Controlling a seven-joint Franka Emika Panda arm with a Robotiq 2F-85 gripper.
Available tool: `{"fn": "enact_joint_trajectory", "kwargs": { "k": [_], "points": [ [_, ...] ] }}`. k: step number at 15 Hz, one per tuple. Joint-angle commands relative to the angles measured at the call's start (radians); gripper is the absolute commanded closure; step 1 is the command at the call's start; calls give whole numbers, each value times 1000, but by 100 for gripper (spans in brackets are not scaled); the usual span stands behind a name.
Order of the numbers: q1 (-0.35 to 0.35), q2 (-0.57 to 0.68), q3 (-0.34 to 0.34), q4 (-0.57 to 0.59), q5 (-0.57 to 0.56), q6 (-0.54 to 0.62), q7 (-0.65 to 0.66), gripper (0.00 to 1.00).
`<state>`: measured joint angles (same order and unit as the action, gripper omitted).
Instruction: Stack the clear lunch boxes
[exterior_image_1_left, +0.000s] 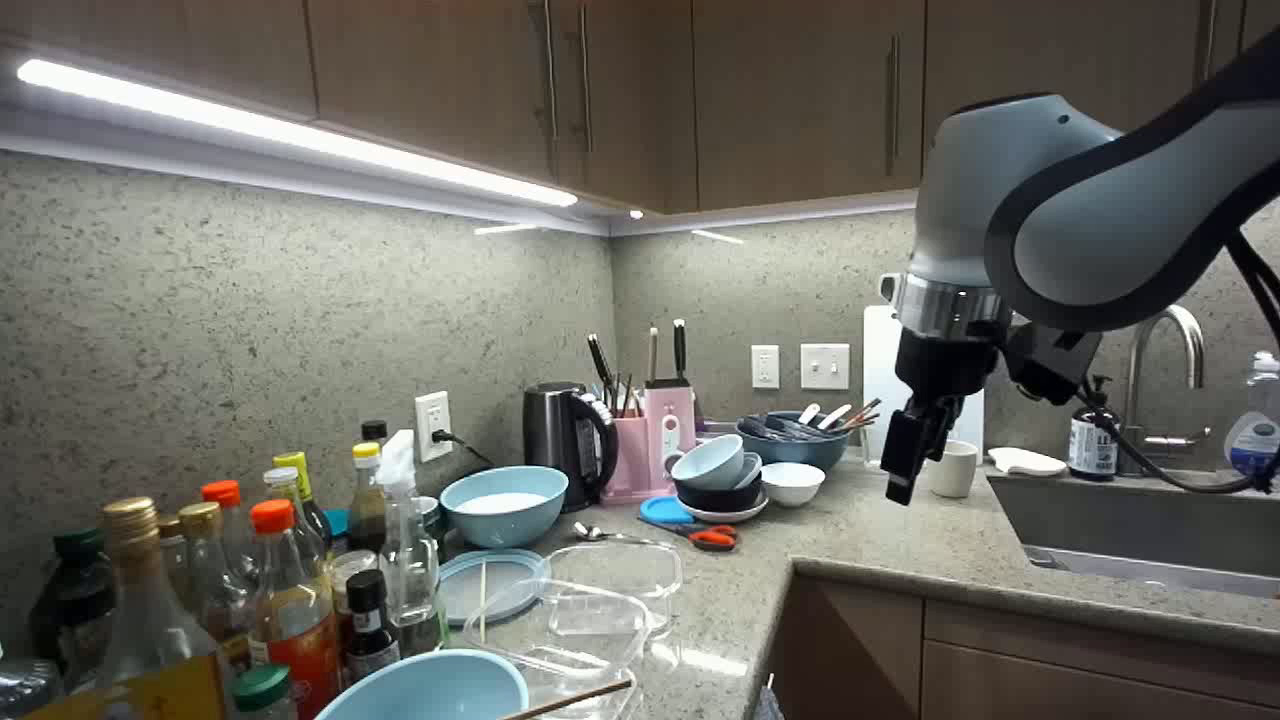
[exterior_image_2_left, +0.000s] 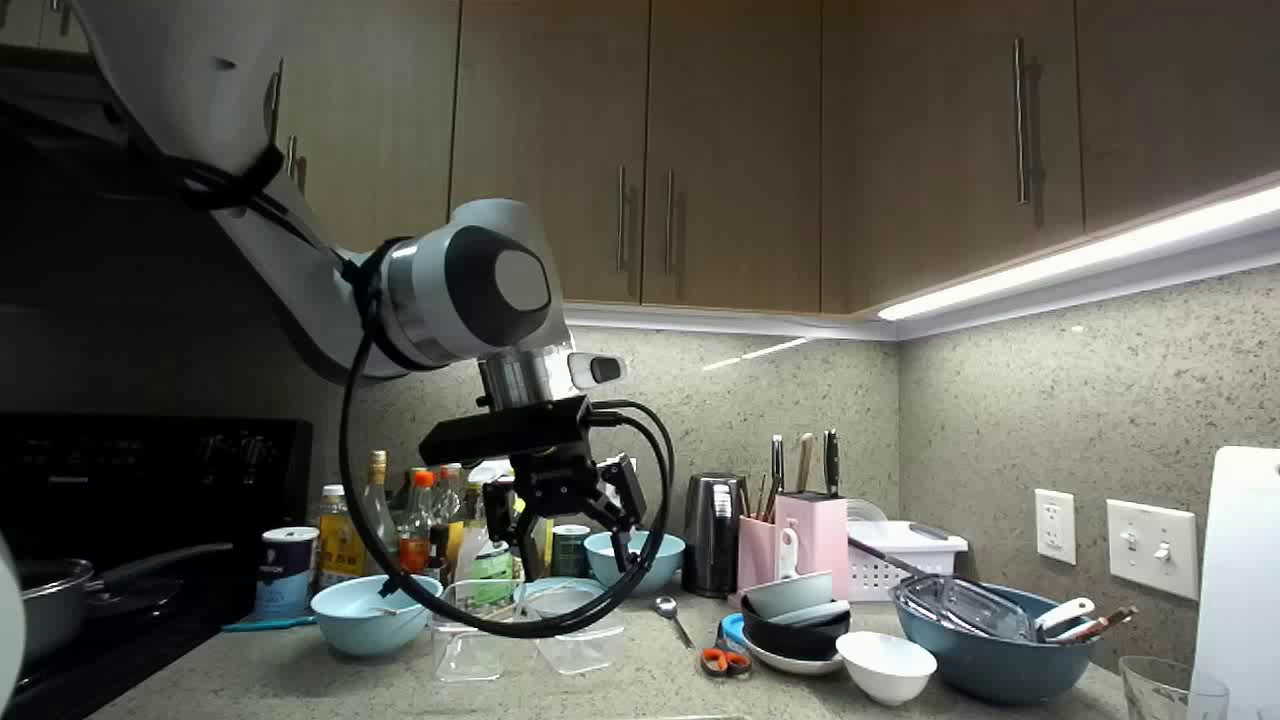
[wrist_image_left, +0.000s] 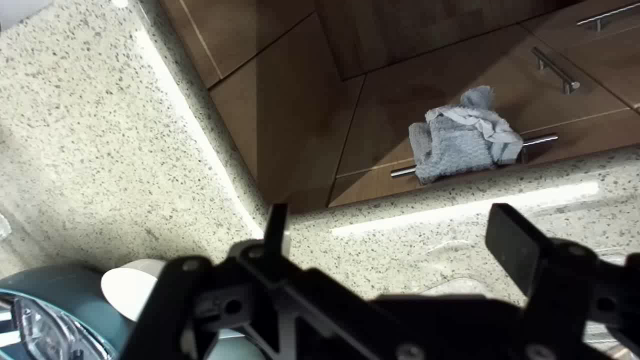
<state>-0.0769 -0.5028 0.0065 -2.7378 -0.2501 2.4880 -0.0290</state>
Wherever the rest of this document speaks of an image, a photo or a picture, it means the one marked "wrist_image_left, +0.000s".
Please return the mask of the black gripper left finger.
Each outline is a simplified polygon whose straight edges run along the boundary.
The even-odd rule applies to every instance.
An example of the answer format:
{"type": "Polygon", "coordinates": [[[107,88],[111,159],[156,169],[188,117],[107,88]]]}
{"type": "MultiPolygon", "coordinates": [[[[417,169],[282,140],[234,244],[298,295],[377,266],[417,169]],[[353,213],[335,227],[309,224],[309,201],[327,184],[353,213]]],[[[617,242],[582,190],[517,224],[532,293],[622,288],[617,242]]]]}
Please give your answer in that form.
{"type": "Polygon", "coordinates": [[[284,256],[284,232],[287,232],[287,220],[288,220],[288,207],[287,205],[274,205],[267,222],[264,230],[264,252],[270,258],[282,258],[284,256]]]}

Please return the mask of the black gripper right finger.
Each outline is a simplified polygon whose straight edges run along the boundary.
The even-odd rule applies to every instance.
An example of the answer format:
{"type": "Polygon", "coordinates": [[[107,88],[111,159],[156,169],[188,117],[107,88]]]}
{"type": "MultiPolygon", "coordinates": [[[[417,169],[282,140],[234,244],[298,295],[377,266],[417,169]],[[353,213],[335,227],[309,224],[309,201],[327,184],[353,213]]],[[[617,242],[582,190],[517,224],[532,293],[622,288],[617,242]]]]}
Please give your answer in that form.
{"type": "Polygon", "coordinates": [[[531,296],[550,256],[550,239],[515,207],[494,205],[488,214],[484,244],[517,288],[531,296]]]}

